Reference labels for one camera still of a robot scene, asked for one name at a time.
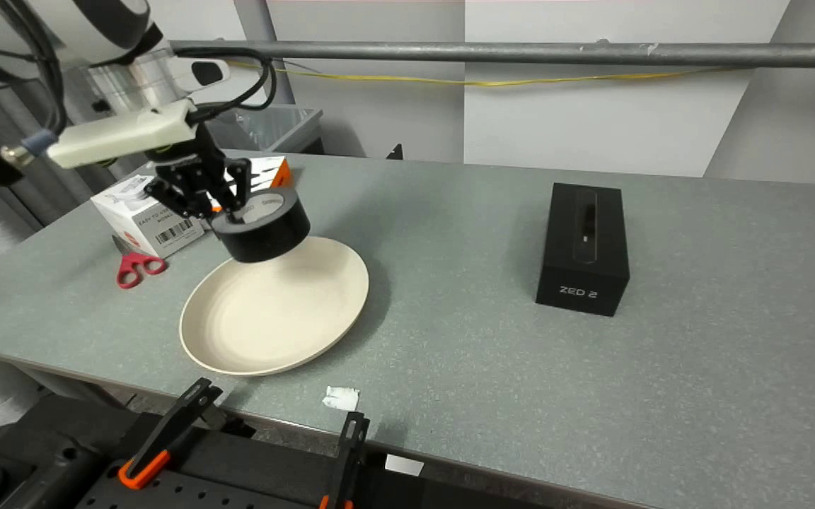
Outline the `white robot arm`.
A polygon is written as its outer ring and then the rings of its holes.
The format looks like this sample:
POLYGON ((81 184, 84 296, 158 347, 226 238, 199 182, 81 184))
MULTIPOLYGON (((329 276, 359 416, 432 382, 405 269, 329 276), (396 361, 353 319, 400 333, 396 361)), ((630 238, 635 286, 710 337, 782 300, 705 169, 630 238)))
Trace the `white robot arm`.
POLYGON ((148 153, 158 179, 148 193, 179 216, 216 217, 250 201, 251 169, 226 158, 207 122, 275 87, 257 56, 257 81, 226 102, 195 105, 169 77, 172 49, 149 20, 148 0, 6 0, 40 50, 50 81, 63 78, 55 46, 81 63, 114 112, 60 126, 49 158, 64 169, 148 153))

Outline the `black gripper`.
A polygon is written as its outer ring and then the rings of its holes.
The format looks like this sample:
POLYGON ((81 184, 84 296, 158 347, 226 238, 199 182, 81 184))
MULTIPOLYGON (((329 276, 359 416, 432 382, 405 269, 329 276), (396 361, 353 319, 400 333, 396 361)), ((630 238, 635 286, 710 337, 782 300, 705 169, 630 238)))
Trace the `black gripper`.
POLYGON ((241 210, 251 193, 251 165, 231 158, 226 172, 231 179, 231 196, 224 182, 224 153, 216 146, 203 124, 195 126, 192 142, 172 143, 149 153, 155 175, 144 186, 149 197, 165 203, 181 217, 216 217, 229 210, 241 210))

